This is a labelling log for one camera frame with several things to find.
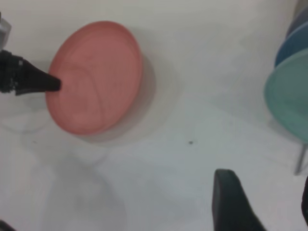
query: metal rack leg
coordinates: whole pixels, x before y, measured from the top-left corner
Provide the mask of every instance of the metal rack leg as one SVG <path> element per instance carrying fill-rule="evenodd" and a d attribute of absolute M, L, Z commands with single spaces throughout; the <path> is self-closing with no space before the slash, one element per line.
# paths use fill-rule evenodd
<path fill-rule="evenodd" d="M 308 148 L 308 145 L 307 144 L 303 144 L 302 150 L 300 152 L 300 155 L 299 155 L 299 158 L 298 158 L 298 161 L 297 161 L 295 173 L 294 173 L 296 176 L 299 175 L 299 173 L 302 170 L 302 165 L 303 165 L 303 161 L 304 161 L 304 157 L 305 157 L 307 148 Z"/>

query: white surface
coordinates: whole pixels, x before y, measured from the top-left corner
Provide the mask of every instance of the white surface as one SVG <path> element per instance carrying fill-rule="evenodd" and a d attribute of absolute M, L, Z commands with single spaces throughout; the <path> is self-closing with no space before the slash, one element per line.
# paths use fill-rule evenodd
<path fill-rule="evenodd" d="M 145 82 L 126 119 L 91 139 L 61 131 L 42 94 L 1 95 L 0 217 L 18 231 L 210 231 L 213 174 L 230 168 L 269 231 L 307 230 L 301 147 L 262 93 L 294 6 L 1 0 L 6 49 L 47 70 L 75 30 L 112 20 L 140 43 Z"/>

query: pink plate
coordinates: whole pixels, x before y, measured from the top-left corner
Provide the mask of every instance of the pink plate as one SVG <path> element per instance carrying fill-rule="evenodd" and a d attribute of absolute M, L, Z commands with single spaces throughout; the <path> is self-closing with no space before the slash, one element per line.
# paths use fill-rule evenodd
<path fill-rule="evenodd" d="M 58 50 L 49 73 L 62 81 L 47 92 L 53 120 L 77 135 L 102 132 L 118 122 L 136 98 L 142 57 L 133 35 L 113 22 L 89 24 Z"/>

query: blue plate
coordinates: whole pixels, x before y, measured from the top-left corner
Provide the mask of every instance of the blue plate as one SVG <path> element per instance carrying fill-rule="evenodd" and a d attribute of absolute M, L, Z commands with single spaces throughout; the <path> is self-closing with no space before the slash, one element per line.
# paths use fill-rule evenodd
<path fill-rule="evenodd" d="M 308 49 L 282 62 L 264 90 L 273 116 L 287 130 L 308 143 Z"/>
<path fill-rule="evenodd" d="M 308 21 L 308 6 L 302 9 L 300 13 L 298 13 L 298 15 L 295 17 L 295 19 L 293 20 L 288 29 L 287 37 L 290 36 L 290 34 L 292 34 L 297 28 L 299 28 L 307 21 Z"/>
<path fill-rule="evenodd" d="M 284 41 L 278 51 L 275 66 L 306 48 L 308 48 L 308 22 L 301 25 Z"/>

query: teal plate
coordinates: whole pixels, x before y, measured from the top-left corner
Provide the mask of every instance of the teal plate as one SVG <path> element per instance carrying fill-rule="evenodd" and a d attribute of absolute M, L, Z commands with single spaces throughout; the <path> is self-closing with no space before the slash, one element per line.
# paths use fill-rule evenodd
<path fill-rule="evenodd" d="M 308 143 L 308 49 L 277 66 L 265 85 L 264 95 L 278 122 Z"/>

